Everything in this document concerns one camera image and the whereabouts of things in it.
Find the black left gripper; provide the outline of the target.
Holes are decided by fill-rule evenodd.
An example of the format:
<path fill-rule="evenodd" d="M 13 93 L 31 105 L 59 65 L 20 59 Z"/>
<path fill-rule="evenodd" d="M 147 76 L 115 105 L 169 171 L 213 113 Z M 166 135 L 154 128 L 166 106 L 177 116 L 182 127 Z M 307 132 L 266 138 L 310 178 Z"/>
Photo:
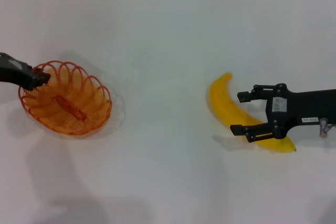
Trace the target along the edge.
<path fill-rule="evenodd" d="M 1 52 L 1 82 L 12 83 L 26 90 L 34 90 L 47 84 L 50 74 L 18 61 L 10 55 Z"/>

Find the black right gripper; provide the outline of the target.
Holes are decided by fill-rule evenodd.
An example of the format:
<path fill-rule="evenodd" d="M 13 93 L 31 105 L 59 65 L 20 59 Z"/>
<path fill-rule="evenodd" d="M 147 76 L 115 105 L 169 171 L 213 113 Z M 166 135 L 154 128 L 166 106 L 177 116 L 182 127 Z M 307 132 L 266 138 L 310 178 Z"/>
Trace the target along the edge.
<path fill-rule="evenodd" d="M 258 85 L 248 92 L 239 92 L 240 102 L 267 100 L 268 123 L 231 125 L 235 136 L 245 136 L 249 143 L 283 139 L 296 126 L 319 125 L 320 136 L 327 137 L 335 126 L 335 89 L 310 92 L 291 92 L 285 84 Z"/>

